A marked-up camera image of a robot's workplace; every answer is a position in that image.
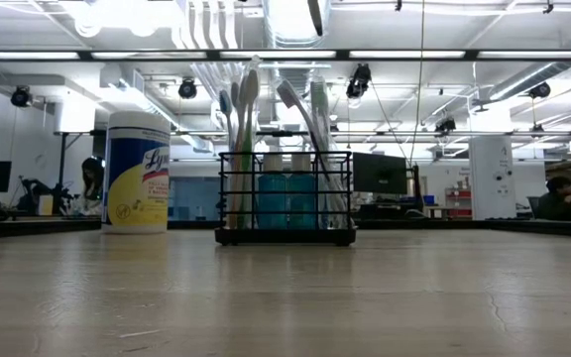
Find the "office chair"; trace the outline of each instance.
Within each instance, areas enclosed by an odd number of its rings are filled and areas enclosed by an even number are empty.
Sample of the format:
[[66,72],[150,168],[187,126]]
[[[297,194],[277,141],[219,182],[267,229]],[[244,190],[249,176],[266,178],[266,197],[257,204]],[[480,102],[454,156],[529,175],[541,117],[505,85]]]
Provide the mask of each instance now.
[[530,209],[532,210],[532,216],[538,218],[538,208],[539,208],[539,197],[528,197],[528,203],[530,203]]

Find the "pillar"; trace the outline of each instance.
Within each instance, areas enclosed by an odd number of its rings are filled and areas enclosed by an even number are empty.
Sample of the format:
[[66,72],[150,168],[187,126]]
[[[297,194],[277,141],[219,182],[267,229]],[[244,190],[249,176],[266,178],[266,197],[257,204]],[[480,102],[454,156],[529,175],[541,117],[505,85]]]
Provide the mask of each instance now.
[[[513,129],[508,107],[497,105],[469,118],[472,131],[508,132]],[[515,218],[513,144],[510,136],[470,139],[473,219]]]

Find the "bottle cap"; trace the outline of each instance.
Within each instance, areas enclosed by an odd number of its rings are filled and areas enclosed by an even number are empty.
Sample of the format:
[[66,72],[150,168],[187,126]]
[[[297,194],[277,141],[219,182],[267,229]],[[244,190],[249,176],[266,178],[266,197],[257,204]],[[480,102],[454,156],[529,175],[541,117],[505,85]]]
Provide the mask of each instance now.
[[292,155],[292,170],[310,172],[310,154]]
[[282,171],[284,169],[284,157],[281,155],[264,155],[264,171]]

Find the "white lid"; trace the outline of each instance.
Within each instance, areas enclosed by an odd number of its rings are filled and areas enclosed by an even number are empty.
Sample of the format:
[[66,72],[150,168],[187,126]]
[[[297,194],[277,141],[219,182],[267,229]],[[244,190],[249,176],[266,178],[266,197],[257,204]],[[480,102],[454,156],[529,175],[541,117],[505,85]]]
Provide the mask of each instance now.
[[135,127],[165,133],[171,132],[171,124],[167,119],[160,115],[139,111],[122,111],[112,114],[109,117],[108,129],[114,127]]
[[293,171],[312,171],[310,163],[310,155],[292,155],[292,170]]
[[281,155],[264,155],[264,171],[282,171],[284,157]]

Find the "teal bottle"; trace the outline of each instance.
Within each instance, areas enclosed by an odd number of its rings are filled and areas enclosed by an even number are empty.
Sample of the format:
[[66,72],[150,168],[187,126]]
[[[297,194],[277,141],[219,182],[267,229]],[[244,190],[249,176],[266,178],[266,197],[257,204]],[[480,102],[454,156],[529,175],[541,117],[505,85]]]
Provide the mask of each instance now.
[[258,179],[258,212],[282,212],[270,214],[258,214],[257,223],[260,229],[287,229],[287,206],[286,191],[287,178],[283,174],[278,174],[283,169],[283,159],[281,155],[265,155],[264,172],[269,174],[261,175]]
[[[309,155],[292,155],[292,170],[294,172],[310,172]],[[310,212],[291,213],[289,216],[289,228],[291,229],[315,229],[316,228],[316,180],[311,174],[292,174],[287,181],[287,190],[292,192],[310,193],[290,193],[290,212]]]

